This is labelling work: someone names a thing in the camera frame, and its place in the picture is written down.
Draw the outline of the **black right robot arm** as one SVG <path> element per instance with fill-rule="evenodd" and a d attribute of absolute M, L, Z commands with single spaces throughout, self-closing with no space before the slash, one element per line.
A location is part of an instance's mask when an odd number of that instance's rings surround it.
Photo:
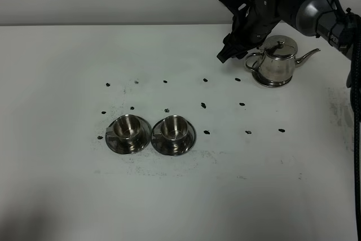
<path fill-rule="evenodd" d="M 339 0 L 218 0 L 233 15 L 231 32 L 217 57 L 252 61 L 246 69 L 261 85 L 281 87 L 311 56 L 297 56 L 297 43 L 272 35 L 285 22 L 308 37 L 321 37 L 351 61 L 347 85 L 360 82 L 360 17 L 344 11 Z"/>

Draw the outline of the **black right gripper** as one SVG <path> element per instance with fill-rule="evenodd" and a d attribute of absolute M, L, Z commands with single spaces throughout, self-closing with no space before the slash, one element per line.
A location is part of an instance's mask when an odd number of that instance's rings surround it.
<path fill-rule="evenodd" d="M 255 4 L 240 10 L 233 16 L 232 32 L 223 39 L 223 48 L 217 58 L 225 63 L 228 59 L 242 59 L 248 52 L 258 49 L 279 19 L 264 17 Z"/>

